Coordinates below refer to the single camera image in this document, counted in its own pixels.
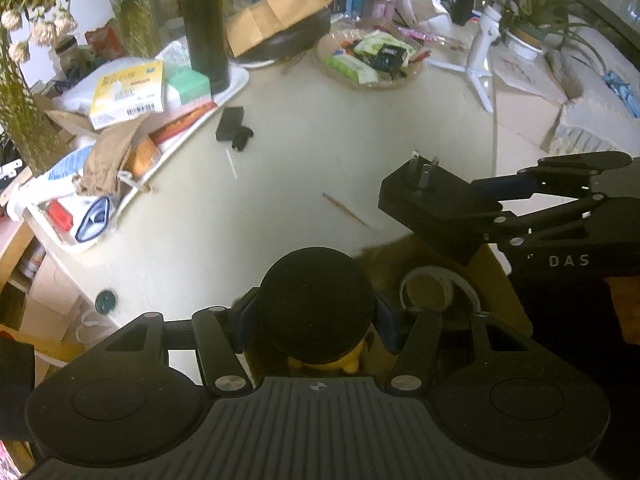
black thermos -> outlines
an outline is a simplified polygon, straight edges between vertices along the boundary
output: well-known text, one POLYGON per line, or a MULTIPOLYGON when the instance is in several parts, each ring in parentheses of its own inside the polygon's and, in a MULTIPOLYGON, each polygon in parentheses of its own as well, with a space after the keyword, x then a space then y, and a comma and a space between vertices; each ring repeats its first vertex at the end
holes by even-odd
POLYGON ((229 86, 222 0, 181 0, 191 68, 209 78, 211 93, 229 86))

crosshair logo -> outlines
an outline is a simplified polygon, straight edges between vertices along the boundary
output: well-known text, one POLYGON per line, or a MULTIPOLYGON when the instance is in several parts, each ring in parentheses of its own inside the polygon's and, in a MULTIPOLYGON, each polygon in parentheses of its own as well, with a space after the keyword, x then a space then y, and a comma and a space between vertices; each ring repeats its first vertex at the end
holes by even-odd
POLYGON ((326 384, 321 383, 320 381, 316 381, 315 383, 311 384, 311 386, 309 387, 315 392, 321 392, 326 388, 326 384))

brown drawstring pouch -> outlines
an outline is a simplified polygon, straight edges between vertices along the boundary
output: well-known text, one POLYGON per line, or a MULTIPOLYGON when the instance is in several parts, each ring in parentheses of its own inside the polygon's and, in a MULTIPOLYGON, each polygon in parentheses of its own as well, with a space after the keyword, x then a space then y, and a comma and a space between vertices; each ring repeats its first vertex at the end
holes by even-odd
POLYGON ((76 193, 85 196, 120 195, 118 172, 123 168, 140 124, 149 116, 105 128, 84 162, 83 175, 76 182, 76 193))

ribbed gray plate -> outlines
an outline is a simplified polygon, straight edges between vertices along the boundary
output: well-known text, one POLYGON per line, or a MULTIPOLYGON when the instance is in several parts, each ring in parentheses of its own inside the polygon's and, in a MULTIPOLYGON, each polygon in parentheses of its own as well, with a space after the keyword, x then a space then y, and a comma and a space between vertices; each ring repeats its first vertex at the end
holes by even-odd
POLYGON ((371 378, 267 378, 217 401, 171 451, 131 466, 90 469, 49 460, 29 480, 604 480, 588 459, 547 468, 489 462, 450 441, 422 402, 371 378))

barcode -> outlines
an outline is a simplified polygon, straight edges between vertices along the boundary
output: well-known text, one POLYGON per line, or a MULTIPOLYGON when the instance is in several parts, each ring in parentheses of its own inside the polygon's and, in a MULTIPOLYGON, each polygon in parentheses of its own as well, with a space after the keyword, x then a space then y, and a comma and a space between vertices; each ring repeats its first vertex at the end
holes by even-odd
POLYGON ((124 99, 125 97, 131 97, 133 95, 133 88, 129 88, 127 90, 120 90, 113 97, 114 101, 118 101, 120 99, 124 99))
POLYGON ((132 106, 131 108, 127 108, 127 115, 141 114, 142 112, 153 112, 155 109, 156 106, 153 103, 132 106))
POLYGON ((94 123, 98 124, 98 126, 100 124, 106 124, 111 121, 113 121, 113 117, 110 116, 109 114, 102 114, 94 117, 94 123))

